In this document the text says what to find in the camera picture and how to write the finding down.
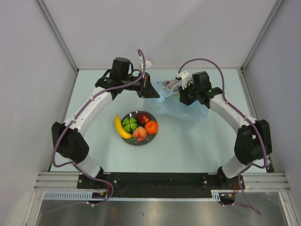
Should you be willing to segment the aluminium frame rail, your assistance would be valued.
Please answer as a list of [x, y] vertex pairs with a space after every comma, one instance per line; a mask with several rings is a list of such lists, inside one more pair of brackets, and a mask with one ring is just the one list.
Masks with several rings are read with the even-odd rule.
[[[78, 172], [40, 172], [34, 190], [74, 191], [78, 183]], [[244, 173], [242, 176], [247, 192], [289, 192], [285, 173]]]

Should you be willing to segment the corner aluminium post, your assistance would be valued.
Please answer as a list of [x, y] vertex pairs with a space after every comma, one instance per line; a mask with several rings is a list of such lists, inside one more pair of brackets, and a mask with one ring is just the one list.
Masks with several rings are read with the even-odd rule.
[[69, 48], [67, 47], [49, 9], [47, 8], [45, 2], [43, 0], [35, 0], [34, 1], [38, 7], [38, 9], [40, 10], [43, 18], [45, 19], [50, 31], [52, 32], [55, 40], [57, 41], [58, 46], [60, 47], [62, 53], [64, 54], [64, 56], [66, 57], [69, 65], [71, 66], [71, 68], [73, 69], [73, 71], [75, 72], [76, 75], [78, 75], [79, 69], [76, 66], [76, 63], [69, 51]]
[[272, 26], [276, 16], [278, 15], [283, 3], [285, 2], [285, 0], [277, 0], [274, 4], [274, 6], [272, 7], [272, 10], [269, 12], [269, 15], [267, 17], [267, 19], [265, 20], [259, 34], [257, 35], [251, 49], [249, 50], [242, 66], [240, 67], [240, 70], [242, 73], [245, 72], [245, 70], [247, 69], [249, 63], [251, 62], [253, 56], [255, 55], [256, 51], [258, 50], [260, 44], [262, 43], [263, 39], [265, 38], [265, 36], [267, 35], [270, 27]]

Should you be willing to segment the dark blue ceramic plate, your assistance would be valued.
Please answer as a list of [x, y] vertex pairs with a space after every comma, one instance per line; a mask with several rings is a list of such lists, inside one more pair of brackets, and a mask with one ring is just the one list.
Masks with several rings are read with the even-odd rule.
[[[121, 120], [121, 123], [122, 123], [122, 121], [123, 121], [126, 117], [134, 117], [134, 118], [135, 118], [135, 114], [136, 114], [137, 112], [140, 112], [140, 111], [133, 111], [133, 112], [128, 113], [123, 119], [120, 119], [120, 120]], [[151, 121], [156, 121], [156, 122], [157, 122], [157, 120], [155, 119], [155, 117], [154, 117], [152, 114], [150, 114], [149, 112], [146, 112], [146, 113], [150, 116]], [[146, 139], [145, 139], [144, 141], [142, 141], [142, 142], [134, 141], [133, 137], [132, 137], [131, 139], [123, 139], [123, 138], [122, 138], [122, 139], [123, 139], [126, 143], [128, 143], [128, 144], [130, 144], [130, 145], [140, 146], [140, 145], [145, 145], [145, 144], [149, 143], [150, 141], [152, 141], [152, 140], [155, 138], [156, 134], [154, 134], [154, 135], [148, 135], [148, 134], [147, 134]]]

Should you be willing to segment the orange fake peach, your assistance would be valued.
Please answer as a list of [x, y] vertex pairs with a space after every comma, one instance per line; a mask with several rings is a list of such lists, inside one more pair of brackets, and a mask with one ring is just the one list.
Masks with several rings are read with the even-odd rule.
[[147, 132], [144, 127], [139, 126], [133, 131], [133, 139], [137, 142], [142, 142], [146, 139]]

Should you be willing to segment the yellow fake banana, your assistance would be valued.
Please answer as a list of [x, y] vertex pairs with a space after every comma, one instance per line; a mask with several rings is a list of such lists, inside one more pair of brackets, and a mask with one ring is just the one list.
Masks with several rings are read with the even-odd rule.
[[118, 115], [116, 115], [115, 119], [114, 119], [114, 126], [115, 129], [117, 131], [117, 133], [123, 138], [123, 139], [131, 139], [133, 136], [132, 134], [126, 132], [121, 124], [121, 120], [120, 117]]

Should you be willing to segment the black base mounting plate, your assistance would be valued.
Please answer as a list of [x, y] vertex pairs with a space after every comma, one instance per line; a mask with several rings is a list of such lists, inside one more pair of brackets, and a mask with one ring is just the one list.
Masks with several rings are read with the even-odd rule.
[[245, 188], [242, 177], [226, 179], [214, 173], [107, 172], [102, 179], [113, 185], [113, 198], [209, 198], [212, 190]]

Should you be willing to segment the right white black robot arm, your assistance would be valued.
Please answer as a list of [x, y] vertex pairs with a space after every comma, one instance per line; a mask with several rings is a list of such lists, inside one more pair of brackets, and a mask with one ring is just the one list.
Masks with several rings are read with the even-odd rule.
[[181, 72], [176, 76], [181, 82], [179, 87], [180, 102], [191, 105], [195, 101], [220, 115], [235, 131], [237, 137], [233, 157], [218, 169], [217, 184], [228, 189], [234, 178], [244, 169], [255, 165], [256, 160], [267, 164], [267, 157], [272, 152], [269, 123], [248, 117], [226, 99], [219, 87], [213, 88], [207, 72], [190, 74]]

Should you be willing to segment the orange fake mandarin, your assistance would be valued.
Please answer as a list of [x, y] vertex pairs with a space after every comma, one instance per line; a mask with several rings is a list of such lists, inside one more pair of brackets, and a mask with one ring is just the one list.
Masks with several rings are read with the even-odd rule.
[[144, 126], [148, 135], [154, 135], [158, 132], [158, 123], [156, 121], [149, 121]]

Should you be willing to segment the green fake watermelon ball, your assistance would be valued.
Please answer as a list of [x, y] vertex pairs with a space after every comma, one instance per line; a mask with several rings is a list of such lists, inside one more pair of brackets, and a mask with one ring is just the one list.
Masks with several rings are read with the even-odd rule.
[[123, 129], [128, 133], [133, 133], [133, 131], [138, 127], [137, 120], [134, 117], [126, 117], [122, 121]]

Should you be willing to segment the right corner aluminium post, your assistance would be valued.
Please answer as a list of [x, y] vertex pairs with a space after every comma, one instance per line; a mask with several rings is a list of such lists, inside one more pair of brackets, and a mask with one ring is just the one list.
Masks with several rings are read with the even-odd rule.
[[276, 16], [278, 15], [283, 3], [285, 2], [285, 0], [277, 0], [274, 4], [274, 6], [272, 7], [272, 10], [269, 12], [269, 15], [267, 17], [267, 19], [265, 20], [259, 34], [257, 35], [251, 49], [249, 50], [242, 66], [240, 67], [240, 70], [242, 73], [245, 72], [245, 70], [247, 69], [249, 63], [251, 62], [253, 56], [255, 55], [256, 51], [258, 50], [260, 44], [262, 43], [263, 39], [265, 38], [265, 36], [267, 35], [270, 27], [272, 26]]

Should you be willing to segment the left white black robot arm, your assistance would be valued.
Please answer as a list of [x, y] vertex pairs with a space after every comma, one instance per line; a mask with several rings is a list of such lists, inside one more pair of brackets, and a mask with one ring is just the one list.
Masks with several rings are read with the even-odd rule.
[[122, 91], [135, 91], [140, 98], [159, 97], [151, 84], [150, 75], [146, 73], [151, 66], [152, 62], [143, 58], [138, 76], [133, 76], [135, 70], [130, 60], [115, 58], [112, 67], [97, 80], [92, 94], [79, 110], [63, 123], [54, 123], [51, 128], [53, 153], [59, 153], [68, 159], [68, 164], [88, 174], [87, 182], [93, 188], [103, 185], [103, 169], [89, 155], [84, 135], [98, 114]]

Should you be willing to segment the light blue printed plastic bag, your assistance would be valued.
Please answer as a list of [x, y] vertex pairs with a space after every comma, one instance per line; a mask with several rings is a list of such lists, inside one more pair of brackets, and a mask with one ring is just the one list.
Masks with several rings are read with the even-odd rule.
[[160, 98], [149, 98], [146, 105], [156, 114], [166, 114], [186, 121], [201, 121], [206, 118], [208, 109], [195, 101], [186, 106], [179, 101], [180, 96], [170, 97], [179, 92], [178, 80], [156, 81], [153, 84]]

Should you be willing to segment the left corner aluminium post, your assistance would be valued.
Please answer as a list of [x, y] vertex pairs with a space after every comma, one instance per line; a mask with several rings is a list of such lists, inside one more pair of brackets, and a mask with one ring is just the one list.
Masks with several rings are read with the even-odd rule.
[[38, 9], [40, 10], [43, 18], [45, 19], [50, 31], [52, 32], [55, 40], [57, 41], [58, 46], [60, 47], [62, 53], [64, 54], [64, 56], [66, 57], [69, 65], [71, 66], [71, 68], [73, 69], [73, 71], [75, 72], [76, 75], [78, 75], [79, 69], [76, 66], [76, 63], [69, 51], [69, 48], [67, 47], [49, 9], [47, 8], [45, 2], [43, 0], [35, 0], [34, 1], [38, 7]]

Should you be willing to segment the red fake apple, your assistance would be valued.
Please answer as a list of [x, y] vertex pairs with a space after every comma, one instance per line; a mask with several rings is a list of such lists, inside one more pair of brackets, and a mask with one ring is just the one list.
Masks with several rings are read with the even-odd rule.
[[146, 112], [143, 112], [143, 111], [137, 112], [135, 114], [135, 119], [138, 122], [138, 124], [141, 124], [141, 125], [145, 125], [146, 123], [148, 123], [151, 120], [150, 116]]

